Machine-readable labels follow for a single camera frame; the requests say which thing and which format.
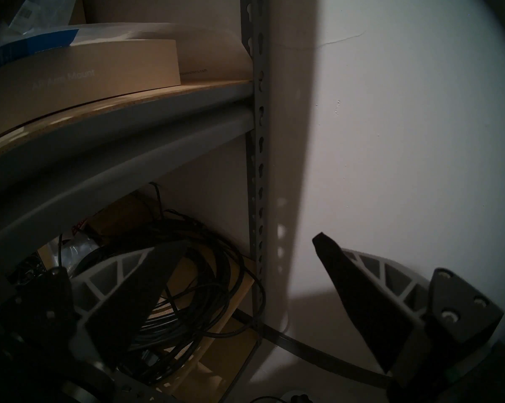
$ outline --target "black cable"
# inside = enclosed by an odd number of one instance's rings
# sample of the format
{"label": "black cable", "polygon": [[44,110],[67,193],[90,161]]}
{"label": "black cable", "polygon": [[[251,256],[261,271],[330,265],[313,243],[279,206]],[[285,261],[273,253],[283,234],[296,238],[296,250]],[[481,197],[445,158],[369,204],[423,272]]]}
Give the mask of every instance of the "black cable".
{"label": "black cable", "polygon": [[[151,182],[158,193],[157,184]],[[201,222],[187,215],[167,209],[163,211],[161,196],[158,196],[162,219],[150,222],[126,234],[115,236],[109,244],[90,252],[77,266],[77,269],[87,269],[105,259],[130,251],[141,250],[155,245],[178,240],[187,240],[188,247],[185,258],[197,268],[196,277],[191,280],[182,292],[172,295],[168,286],[165,296],[153,309],[152,315],[146,320],[129,351],[133,358],[142,358],[139,351],[150,349],[158,355],[159,360],[147,366],[146,362],[138,361],[132,364],[131,359],[125,359],[119,364],[119,369],[132,372],[137,380],[151,385],[162,378],[168,377],[178,370],[196,350],[203,337],[229,338],[238,335],[252,326],[265,310],[265,290],[255,274],[245,266],[245,261],[239,250],[221,235],[206,228]],[[177,219],[165,216],[173,214]],[[204,254],[209,249],[214,257],[212,267]],[[237,265],[237,274],[231,278],[232,266]],[[262,294],[259,312],[240,329],[229,333],[215,334],[209,332],[226,314],[231,298],[243,283],[244,277],[250,276],[258,284]],[[176,301],[186,295],[192,295],[188,306],[179,308]]]}
{"label": "black cable", "polygon": [[157,187],[157,183],[150,182],[155,189],[155,194],[157,196],[157,203],[159,203],[159,218],[163,219],[163,203],[161,202],[161,194],[159,193],[159,187]]}
{"label": "black cable", "polygon": [[274,396],[262,396],[262,397],[256,397],[256,399],[254,400],[251,400],[250,403],[254,403],[255,401],[258,401],[258,400],[263,400],[263,399],[272,399],[272,400],[276,400],[276,401],[280,401],[282,403],[287,403],[286,401],[282,400],[282,399],[279,399],[278,397],[274,397]]}
{"label": "black cable", "polygon": [[148,210],[148,212],[150,214],[150,217],[152,218],[152,221],[155,221],[156,218],[155,218],[155,215],[154,215],[153,211],[151,210],[150,205],[148,205],[144,199],[140,198],[138,196],[137,192],[133,192],[133,196],[135,197],[135,199],[137,199],[138,201],[140,201],[146,207],[146,209]]}
{"label": "black cable", "polygon": [[59,235],[59,252],[57,257],[59,258],[59,267],[62,267],[62,234]]}

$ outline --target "screw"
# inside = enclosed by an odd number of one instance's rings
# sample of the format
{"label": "screw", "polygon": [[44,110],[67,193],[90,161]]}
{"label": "screw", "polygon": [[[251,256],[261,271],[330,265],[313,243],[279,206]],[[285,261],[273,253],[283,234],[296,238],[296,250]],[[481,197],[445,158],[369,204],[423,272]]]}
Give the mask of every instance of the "screw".
{"label": "screw", "polygon": [[6,351],[5,349],[3,349],[3,353],[4,355],[6,355],[11,361],[13,361],[14,357],[12,357],[12,354],[10,354],[8,351]]}
{"label": "screw", "polygon": [[438,271],[437,274],[446,278],[446,279],[450,279],[452,277],[452,275],[448,271],[444,271],[444,270]]}
{"label": "screw", "polygon": [[14,338],[16,341],[19,341],[19,342],[24,342],[23,341],[23,338],[21,338],[18,334],[16,334],[15,332],[12,332],[10,334],[12,336],[12,338]]}
{"label": "screw", "polygon": [[487,307],[487,305],[489,304],[488,301],[481,297],[481,296],[477,296],[474,298],[474,303],[476,303],[477,305],[480,305],[482,307]]}
{"label": "screw", "polygon": [[456,323],[457,321],[459,321],[459,315],[456,312],[449,311],[446,309],[441,313],[441,316],[443,319],[447,319],[451,323]]}

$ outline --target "black plastic bracket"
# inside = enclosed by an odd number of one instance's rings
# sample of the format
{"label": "black plastic bracket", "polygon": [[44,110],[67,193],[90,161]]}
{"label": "black plastic bracket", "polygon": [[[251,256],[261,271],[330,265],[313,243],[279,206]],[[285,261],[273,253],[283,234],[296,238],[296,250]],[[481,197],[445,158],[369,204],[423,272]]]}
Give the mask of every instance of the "black plastic bracket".
{"label": "black plastic bracket", "polygon": [[444,371],[484,345],[503,316],[450,270],[437,268],[428,283],[391,260],[343,250],[323,233],[313,243],[351,321],[393,374],[390,401],[442,391]]}

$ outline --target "plastic wrap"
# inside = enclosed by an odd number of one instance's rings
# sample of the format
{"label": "plastic wrap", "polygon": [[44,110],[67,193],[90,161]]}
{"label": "plastic wrap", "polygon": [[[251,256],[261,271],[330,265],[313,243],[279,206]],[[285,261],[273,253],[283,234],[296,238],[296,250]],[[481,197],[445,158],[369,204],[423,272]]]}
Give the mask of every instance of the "plastic wrap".
{"label": "plastic wrap", "polygon": [[[58,239],[51,241],[48,246],[52,252],[53,266],[59,265]],[[68,275],[71,275],[81,260],[88,253],[98,249],[99,246],[94,240],[88,237],[84,232],[77,232],[75,236],[62,246],[61,260],[62,266],[66,267]]]}
{"label": "plastic wrap", "polygon": [[10,29],[25,34],[32,29],[67,26],[75,0],[25,0]]}

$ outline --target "metal shelving unit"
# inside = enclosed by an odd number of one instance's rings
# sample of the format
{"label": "metal shelving unit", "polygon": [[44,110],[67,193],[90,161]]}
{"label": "metal shelving unit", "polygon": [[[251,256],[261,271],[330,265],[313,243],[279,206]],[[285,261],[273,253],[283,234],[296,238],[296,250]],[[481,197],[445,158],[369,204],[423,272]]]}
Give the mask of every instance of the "metal shelving unit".
{"label": "metal shelving unit", "polygon": [[[73,223],[245,135],[250,255],[262,280],[268,191],[268,4],[269,0],[241,0],[242,41],[253,58],[252,84],[235,81],[124,106],[102,106],[75,118],[66,113],[49,123],[65,120],[60,126],[38,130],[0,152],[0,268],[12,269]],[[25,134],[21,129],[18,136],[1,139],[13,141]],[[255,314],[259,301],[253,287]],[[255,329],[256,345],[221,401],[261,344],[261,320]],[[119,383],[126,381],[120,374]]]}

